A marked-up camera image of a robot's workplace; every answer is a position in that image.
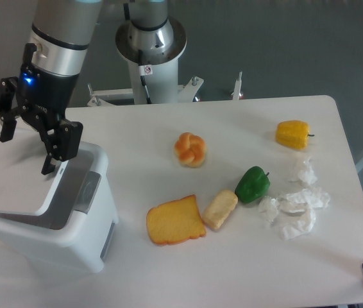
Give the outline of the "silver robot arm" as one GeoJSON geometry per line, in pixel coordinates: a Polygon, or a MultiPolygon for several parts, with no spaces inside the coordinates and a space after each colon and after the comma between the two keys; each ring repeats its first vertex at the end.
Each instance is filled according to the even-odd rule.
{"type": "MultiPolygon", "coordinates": [[[[166,1],[124,1],[124,23],[115,35],[127,61],[135,104],[178,101],[178,59],[187,39],[168,14],[166,1]]],[[[43,174],[55,161],[77,155],[81,123],[65,116],[81,72],[101,1],[39,1],[18,76],[0,81],[0,141],[13,138],[21,118],[46,148],[43,174]]]]}

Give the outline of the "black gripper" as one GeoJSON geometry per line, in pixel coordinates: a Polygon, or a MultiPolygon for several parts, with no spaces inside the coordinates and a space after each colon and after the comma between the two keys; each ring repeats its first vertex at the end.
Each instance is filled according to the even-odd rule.
{"type": "Polygon", "coordinates": [[[21,116],[40,134],[47,152],[41,173],[48,175],[56,167],[51,163],[53,159],[65,162],[77,156],[83,125],[65,117],[79,74],[60,74],[41,68],[38,61],[43,50],[43,45],[27,43],[19,81],[16,76],[0,80],[0,141],[10,141],[14,136],[19,111],[12,104],[18,83],[21,116]]]}

